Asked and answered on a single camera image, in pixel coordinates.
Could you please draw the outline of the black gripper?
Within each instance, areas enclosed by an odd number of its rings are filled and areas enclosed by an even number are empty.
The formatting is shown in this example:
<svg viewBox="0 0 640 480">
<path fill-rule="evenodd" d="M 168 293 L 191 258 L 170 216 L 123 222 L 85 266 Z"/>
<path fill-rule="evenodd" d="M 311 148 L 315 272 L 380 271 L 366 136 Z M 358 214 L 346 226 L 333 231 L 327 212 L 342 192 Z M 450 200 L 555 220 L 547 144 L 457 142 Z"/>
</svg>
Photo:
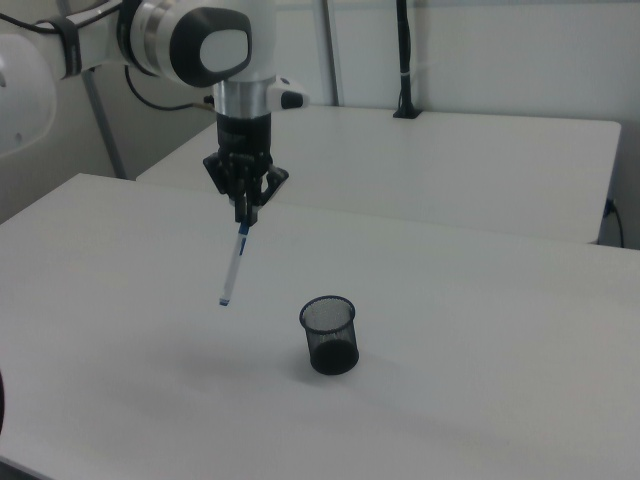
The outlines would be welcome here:
<svg viewBox="0 0 640 480">
<path fill-rule="evenodd" d="M 272 166 L 271 115 L 238 119 L 219 114 L 219 148 L 203 160 L 203 165 L 221 195 L 234 206 L 235 221 L 258 221 L 259 210 L 266 206 L 288 180 L 289 173 Z"/>
</svg>

